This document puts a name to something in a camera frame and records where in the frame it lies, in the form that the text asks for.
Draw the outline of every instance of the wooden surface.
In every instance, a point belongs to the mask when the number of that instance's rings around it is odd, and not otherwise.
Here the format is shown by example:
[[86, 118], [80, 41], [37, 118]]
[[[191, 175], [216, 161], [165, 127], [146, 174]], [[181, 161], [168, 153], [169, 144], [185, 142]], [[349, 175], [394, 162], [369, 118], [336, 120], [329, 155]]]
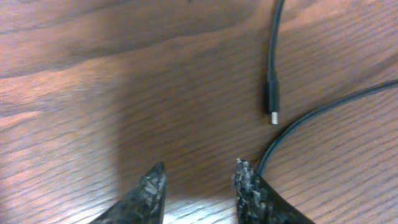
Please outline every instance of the wooden surface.
[[[259, 106], [274, 1], [0, 2], [0, 222], [87, 223], [156, 161], [165, 223], [235, 223], [236, 158], [398, 77], [396, 0], [288, 0], [279, 126]], [[317, 223], [398, 223], [398, 90], [333, 110], [266, 180]]]

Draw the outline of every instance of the wood grain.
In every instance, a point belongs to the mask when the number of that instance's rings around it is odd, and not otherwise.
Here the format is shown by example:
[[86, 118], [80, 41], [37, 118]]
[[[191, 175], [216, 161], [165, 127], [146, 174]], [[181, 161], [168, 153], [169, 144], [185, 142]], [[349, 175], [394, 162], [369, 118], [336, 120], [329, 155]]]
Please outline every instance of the wood grain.
[[[87, 223], [156, 161], [165, 223], [235, 223], [236, 158], [398, 77], [395, 0], [287, 1], [281, 125], [260, 113], [273, 1], [0, 2], [0, 222]], [[398, 223], [398, 91], [314, 119], [266, 180], [317, 223]]]

